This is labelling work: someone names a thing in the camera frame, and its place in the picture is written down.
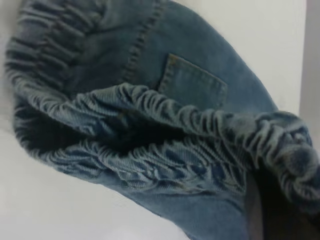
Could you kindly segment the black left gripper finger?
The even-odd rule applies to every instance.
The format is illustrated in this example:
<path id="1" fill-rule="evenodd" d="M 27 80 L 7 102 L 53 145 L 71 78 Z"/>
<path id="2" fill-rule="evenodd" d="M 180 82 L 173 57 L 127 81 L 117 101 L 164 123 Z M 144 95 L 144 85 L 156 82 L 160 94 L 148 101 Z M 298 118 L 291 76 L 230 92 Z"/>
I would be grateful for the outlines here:
<path id="1" fill-rule="evenodd" d="M 282 194 L 265 168 L 247 175 L 245 196 L 247 229 L 251 240 L 318 240 L 320 215 L 301 213 Z"/>

